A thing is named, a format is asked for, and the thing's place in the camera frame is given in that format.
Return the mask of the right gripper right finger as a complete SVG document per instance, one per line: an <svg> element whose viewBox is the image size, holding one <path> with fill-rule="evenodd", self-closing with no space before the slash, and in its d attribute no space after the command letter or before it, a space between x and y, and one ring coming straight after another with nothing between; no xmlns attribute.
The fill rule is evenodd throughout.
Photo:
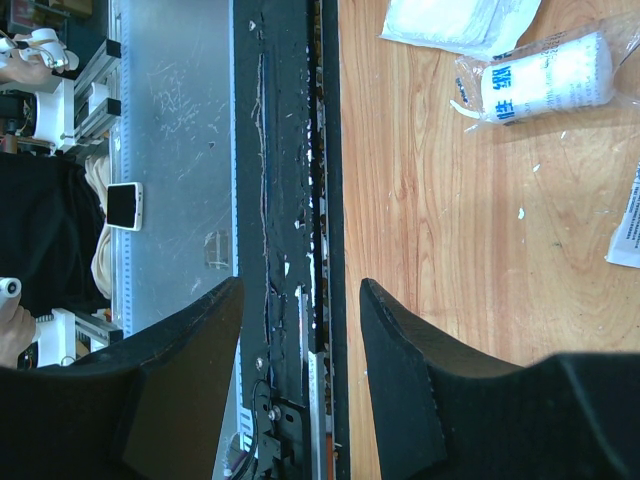
<svg viewBox="0 0 640 480"><path fill-rule="evenodd" d="M520 367L407 310L376 281L360 325L385 479L635 479L639 358L560 353Z"/></svg>

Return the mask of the operator hand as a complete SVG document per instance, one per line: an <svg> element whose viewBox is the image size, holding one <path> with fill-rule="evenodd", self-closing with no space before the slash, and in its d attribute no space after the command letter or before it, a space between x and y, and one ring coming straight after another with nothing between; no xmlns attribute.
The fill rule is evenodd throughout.
<svg viewBox="0 0 640 480"><path fill-rule="evenodd" d="M7 302L1 309L1 366L15 368L19 355L32 343L36 321L21 305Z"/></svg>

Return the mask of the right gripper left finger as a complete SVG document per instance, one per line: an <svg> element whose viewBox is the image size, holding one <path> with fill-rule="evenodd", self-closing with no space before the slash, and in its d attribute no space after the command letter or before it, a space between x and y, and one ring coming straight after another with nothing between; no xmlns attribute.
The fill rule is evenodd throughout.
<svg viewBox="0 0 640 480"><path fill-rule="evenodd" d="M208 479L244 304L231 277L70 366L1 372L5 479Z"/></svg>

